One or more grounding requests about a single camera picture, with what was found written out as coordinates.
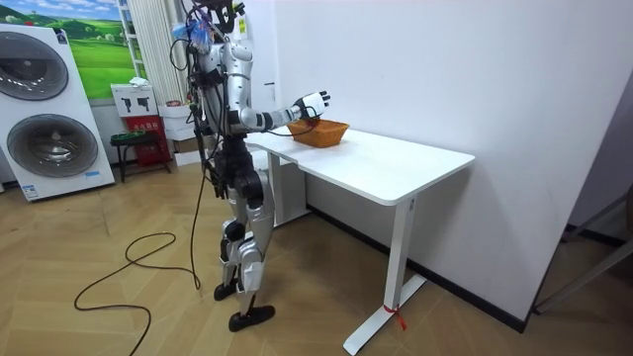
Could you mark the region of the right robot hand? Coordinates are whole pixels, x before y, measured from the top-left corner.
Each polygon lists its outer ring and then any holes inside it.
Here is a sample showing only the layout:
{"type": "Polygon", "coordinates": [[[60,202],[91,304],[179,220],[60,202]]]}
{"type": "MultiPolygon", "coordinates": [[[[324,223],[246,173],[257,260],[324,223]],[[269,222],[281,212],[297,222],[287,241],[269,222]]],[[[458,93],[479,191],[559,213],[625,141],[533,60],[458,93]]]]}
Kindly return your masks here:
{"type": "Polygon", "coordinates": [[[300,120],[319,119],[329,106],[330,95],[326,91],[314,92],[295,102],[299,108],[300,120]]]}

